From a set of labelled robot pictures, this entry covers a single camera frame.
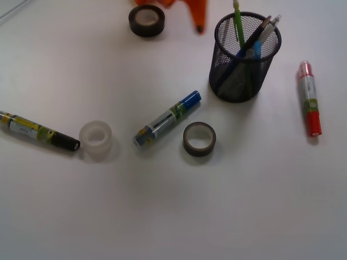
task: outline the black mesh pen holder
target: black mesh pen holder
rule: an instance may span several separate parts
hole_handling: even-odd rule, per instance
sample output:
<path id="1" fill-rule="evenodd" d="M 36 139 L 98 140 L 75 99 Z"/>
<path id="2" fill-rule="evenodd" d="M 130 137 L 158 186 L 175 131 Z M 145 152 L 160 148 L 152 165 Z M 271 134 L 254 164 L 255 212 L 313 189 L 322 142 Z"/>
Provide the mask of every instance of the black mesh pen holder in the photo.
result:
<path id="1" fill-rule="evenodd" d="M 234 27 L 234 14 L 224 17 L 215 30 L 215 49 L 209 76 L 213 92 L 232 102 L 245 102 L 256 96 L 281 47 L 281 34 L 276 28 L 261 47 L 261 59 L 237 57 L 240 42 Z M 245 41 L 266 19 L 252 12 L 241 12 Z"/>

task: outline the clear tape roll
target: clear tape roll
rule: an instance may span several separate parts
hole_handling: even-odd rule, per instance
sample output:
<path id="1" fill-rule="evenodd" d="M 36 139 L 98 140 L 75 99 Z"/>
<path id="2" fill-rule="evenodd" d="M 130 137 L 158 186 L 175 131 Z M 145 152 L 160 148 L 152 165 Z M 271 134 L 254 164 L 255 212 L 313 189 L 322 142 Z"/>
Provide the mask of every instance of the clear tape roll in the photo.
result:
<path id="1" fill-rule="evenodd" d="M 89 153 L 102 154 L 112 145 L 112 130 L 102 121 L 92 121 L 85 124 L 80 131 L 81 146 Z"/>

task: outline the brown tape roll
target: brown tape roll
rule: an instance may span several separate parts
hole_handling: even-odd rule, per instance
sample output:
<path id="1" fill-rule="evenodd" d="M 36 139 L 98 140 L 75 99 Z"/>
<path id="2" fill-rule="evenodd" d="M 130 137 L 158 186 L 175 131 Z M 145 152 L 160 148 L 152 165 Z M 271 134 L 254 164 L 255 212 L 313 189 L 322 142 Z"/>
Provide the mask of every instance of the brown tape roll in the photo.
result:
<path id="1" fill-rule="evenodd" d="M 130 28 L 138 36 L 154 37 L 165 27 L 164 12 L 154 5 L 140 5 L 129 14 Z"/>
<path id="2" fill-rule="evenodd" d="M 202 135 L 208 137 L 210 142 L 204 148 L 194 147 L 189 140 L 194 138 L 195 135 Z M 203 157 L 210 154 L 216 144 L 216 133 L 211 126 L 203 122 L 191 123 L 186 127 L 183 133 L 183 147 L 187 153 L 195 157 Z"/>

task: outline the blue marker cap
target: blue marker cap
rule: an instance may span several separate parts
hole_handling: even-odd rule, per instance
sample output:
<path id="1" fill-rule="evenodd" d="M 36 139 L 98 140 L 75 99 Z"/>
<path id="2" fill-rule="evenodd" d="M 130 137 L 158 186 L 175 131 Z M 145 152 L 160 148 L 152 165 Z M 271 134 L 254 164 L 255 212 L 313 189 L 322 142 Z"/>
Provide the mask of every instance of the blue marker cap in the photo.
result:
<path id="1" fill-rule="evenodd" d="M 199 91 L 194 91 L 189 96 L 187 96 L 185 99 L 181 101 L 181 103 L 184 105 L 185 109 L 188 111 L 191 109 L 194 105 L 198 104 L 201 100 L 201 96 Z"/>
<path id="2" fill-rule="evenodd" d="M 254 43 L 254 57 L 259 60 L 261 59 L 261 42 L 256 41 Z"/>

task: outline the green pen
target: green pen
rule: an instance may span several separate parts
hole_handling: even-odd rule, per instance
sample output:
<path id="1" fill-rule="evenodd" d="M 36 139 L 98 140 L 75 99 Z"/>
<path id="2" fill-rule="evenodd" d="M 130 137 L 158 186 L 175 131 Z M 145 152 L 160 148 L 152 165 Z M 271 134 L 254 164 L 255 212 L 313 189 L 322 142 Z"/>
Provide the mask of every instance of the green pen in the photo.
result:
<path id="1" fill-rule="evenodd" d="M 239 7 L 240 7 L 239 0 L 234 0 L 234 9 L 235 9 L 234 25 L 237 27 L 237 33 L 240 39 L 240 47 L 242 49 L 243 45 L 245 45 L 245 37 L 243 36 L 241 13 L 240 13 Z"/>

